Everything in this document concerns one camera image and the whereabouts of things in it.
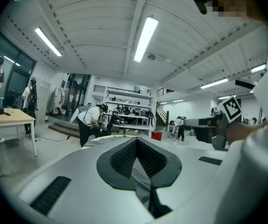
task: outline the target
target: floor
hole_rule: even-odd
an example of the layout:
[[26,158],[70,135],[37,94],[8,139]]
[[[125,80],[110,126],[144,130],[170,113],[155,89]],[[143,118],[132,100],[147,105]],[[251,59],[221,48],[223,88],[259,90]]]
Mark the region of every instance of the floor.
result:
[[[21,140],[16,139],[16,128],[0,128],[0,136],[7,141],[0,144],[0,171],[4,185],[17,193],[20,188],[36,173],[53,164],[71,152],[81,149],[78,138],[48,129],[48,123],[35,127],[36,148],[38,156],[34,156],[32,142],[24,136],[24,126],[19,127]],[[163,131],[162,142],[183,147],[202,148],[213,150],[211,144],[198,142],[195,137],[185,133],[185,142],[174,140],[165,132],[165,127],[157,127]]]

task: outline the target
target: table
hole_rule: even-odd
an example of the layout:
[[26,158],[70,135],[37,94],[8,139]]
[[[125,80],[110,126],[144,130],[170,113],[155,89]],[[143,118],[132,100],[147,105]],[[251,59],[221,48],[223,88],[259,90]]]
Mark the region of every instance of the table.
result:
[[7,116],[5,114],[0,114],[0,126],[16,125],[17,126],[18,140],[20,140],[18,125],[23,125],[23,124],[30,124],[31,125],[31,138],[32,138],[32,144],[33,144],[33,149],[34,149],[34,155],[37,156],[35,139],[34,139],[34,121],[35,121],[35,119],[30,117],[29,115],[25,114],[23,111],[21,111],[19,109],[7,108],[7,109],[4,109],[4,112],[9,113],[11,116]]

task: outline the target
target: box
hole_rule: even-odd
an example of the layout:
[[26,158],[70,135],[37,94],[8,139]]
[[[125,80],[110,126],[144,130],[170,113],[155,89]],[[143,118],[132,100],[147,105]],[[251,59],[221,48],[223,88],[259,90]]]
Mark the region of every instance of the box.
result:
[[129,130],[129,129],[127,129],[126,131],[125,131],[125,135],[132,135],[132,136],[138,136],[138,130]]
[[124,129],[122,129],[122,128],[119,129],[119,130],[118,130],[118,134],[121,134],[121,135],[124,134]]

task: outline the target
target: railing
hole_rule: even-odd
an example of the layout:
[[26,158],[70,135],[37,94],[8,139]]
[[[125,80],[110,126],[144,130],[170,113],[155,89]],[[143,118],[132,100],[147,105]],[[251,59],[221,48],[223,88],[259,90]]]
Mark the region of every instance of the railing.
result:
[[[125,90],[125,89],[119,89],[119,88],[114,88],[114,87],[108,87],[110,90],[116,90],[116,91],[128,91],[128,92],[133,92],[133,93],[139,93],[138,91],[130,91],[130,90]],[[93,91],[96,92],[102,92],[104,93],[106,90],[106,86],[101,86],[101,85],[95,85]]]
[[174,91],[169,90],[169,89],[165,89],[165,88],[161,88],[161,89],[157,90],[157,97],[162,96],[162,95],[166,95],[166,94],[169,94],[172,92],[174,92]]
[[169,111],[165,112],[163,108],[157,103],[157,113],[163,120],[163,122],[168,126],[169,123]]

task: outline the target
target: white ceiling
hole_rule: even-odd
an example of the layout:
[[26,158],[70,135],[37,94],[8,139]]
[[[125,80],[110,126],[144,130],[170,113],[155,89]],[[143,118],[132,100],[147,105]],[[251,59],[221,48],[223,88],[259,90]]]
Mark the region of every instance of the white ceiling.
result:
[[[151,15],[159,24],[137,63],[137,43]],[[57,71],[126,78],[182,93],[197,94],[200,86],[226,77],[248,77],[252,67],[266,62],[268,53],[265,26],[202,15],[193,0],[18,0],[9,4],[0,21],[2,31]],[[46,53],[37,27],[61,57]],[[149,53],[156,56],[154,61],[147,59]],[[236,89],[240,87],[228,82],[204,92],[222,96]]]

